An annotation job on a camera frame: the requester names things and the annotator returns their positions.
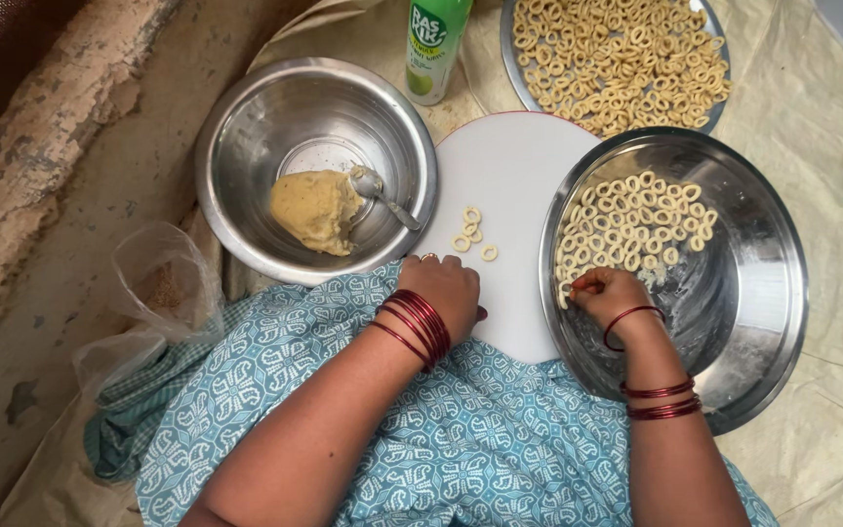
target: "bottle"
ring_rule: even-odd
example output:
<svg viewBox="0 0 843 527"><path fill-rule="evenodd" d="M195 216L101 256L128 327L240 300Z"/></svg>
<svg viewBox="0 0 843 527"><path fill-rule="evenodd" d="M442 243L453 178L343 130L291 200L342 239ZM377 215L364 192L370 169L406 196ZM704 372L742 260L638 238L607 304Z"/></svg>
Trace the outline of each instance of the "bottle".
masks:
<svg viewBox="0 0 843 527"><path fill-rule="evenodd" d="M472 5L473 0L412 0L405 54L409 99L428 106L444 98Z"/></svg>

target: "peeling paint wall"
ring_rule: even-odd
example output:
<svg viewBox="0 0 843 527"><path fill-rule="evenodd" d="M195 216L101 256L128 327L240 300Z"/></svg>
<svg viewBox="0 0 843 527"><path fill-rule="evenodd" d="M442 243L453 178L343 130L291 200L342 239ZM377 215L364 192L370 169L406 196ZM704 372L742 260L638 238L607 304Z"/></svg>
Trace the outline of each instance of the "peeling paint wall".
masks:
<svg viewBox="0 0 843 527"><path fill-rule="evenodd" d="M126 324L111 249L191 208L208 110L309 4L92 0L0 119L0 503L78 390L73 350Z"/></svg>

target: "dough ball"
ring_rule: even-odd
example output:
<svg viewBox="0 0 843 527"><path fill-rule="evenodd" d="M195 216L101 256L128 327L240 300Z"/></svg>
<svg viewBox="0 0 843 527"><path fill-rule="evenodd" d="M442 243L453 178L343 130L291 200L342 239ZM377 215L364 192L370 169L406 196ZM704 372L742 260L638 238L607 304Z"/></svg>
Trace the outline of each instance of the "dough ball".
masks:
<svg viewBox="0 0 843 527"><path fill-rule="evenodd" d="M317 252L347 256L350 220L362 205L349 175L333 170L301 172L278 178L269 208L285 230Z"/></svg>

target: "spoon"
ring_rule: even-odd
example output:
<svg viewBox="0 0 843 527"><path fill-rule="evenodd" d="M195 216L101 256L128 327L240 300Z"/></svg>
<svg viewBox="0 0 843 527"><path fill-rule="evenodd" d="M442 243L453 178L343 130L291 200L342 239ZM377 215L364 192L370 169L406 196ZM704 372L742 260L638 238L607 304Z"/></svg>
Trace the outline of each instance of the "spoon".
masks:
<svg viewBox="0 0 843 527"><path fill-rule="evenodd" d="M409 230L417 231L422 227L419 221L413 218L404 208L382 195L382 178L373 169L354 163L353 168L350 169L350 185L353 185L353 189L360 196L367 199L376 198L385 203L392 214L399 219L399 222L402 222Z"/></svg>

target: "white round board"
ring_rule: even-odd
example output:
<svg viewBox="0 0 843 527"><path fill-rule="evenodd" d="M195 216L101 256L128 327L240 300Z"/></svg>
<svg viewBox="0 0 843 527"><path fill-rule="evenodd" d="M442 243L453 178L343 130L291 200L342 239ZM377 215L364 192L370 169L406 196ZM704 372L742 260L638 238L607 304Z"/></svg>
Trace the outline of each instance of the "white round board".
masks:
<svg viewBox="0 0 843 527"><path fill-rule="evenodd" d="M489 312L473 336L513 359L537 364L558 357L539 296L539 241L552 197L571 168L601 143L565 119L537 112L491 114L454 130L435 149L438 202L410 252L454 254L481 276L480 304ZM481 211L483 241L451 247L463 210ZM498 257L481 258L496 245Z"/></svg>

